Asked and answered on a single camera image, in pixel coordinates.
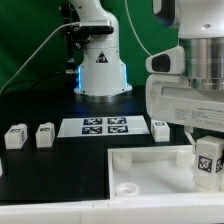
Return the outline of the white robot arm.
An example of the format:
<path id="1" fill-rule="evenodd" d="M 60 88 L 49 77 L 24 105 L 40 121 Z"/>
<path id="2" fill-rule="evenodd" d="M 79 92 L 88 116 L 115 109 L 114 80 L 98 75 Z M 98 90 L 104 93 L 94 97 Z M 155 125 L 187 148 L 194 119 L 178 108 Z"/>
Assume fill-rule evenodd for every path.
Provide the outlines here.
<path id="1" fill-rule="evenodd" d="M 115 16 L 100 0 L 69 0 L 85 36 L 74 92 L 111 99 L 131 90 L 119 55 Z M 146 108 L 154 120 L 224 133 L 224 0 L 153 0 L 153 13 L 178 30 L 178 45 L 146 59 Z"/>

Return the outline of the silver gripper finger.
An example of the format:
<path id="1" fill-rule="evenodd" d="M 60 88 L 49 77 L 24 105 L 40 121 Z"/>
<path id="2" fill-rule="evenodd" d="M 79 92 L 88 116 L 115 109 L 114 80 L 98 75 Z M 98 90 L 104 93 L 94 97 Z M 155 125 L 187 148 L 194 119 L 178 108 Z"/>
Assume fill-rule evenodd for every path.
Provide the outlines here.
<path id="1" fill-rule="evenodd" d="M 195 140 L 192 136 L 193 132 L 194 132 L 193 127 L 190 127 L 190 126 L 185 126 L 184 127 L 184 133 L 185 133 L 186 137 L 188 138 L 189 142 L 192 145 L 192 151 L 193 151 L 193 153 L 196 153 L 196 142 L 195 142 Z"/>

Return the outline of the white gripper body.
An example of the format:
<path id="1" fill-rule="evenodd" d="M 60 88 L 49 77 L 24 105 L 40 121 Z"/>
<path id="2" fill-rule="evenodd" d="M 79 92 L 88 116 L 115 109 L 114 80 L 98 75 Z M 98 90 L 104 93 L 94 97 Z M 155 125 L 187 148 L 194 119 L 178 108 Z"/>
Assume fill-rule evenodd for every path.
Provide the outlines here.
<path id="1" fill-rule="evenodd" d="M 190 88 L 182 76 L 150 75 L 146 109 L 154 120 L 224 132 L 224 91 Z"/>

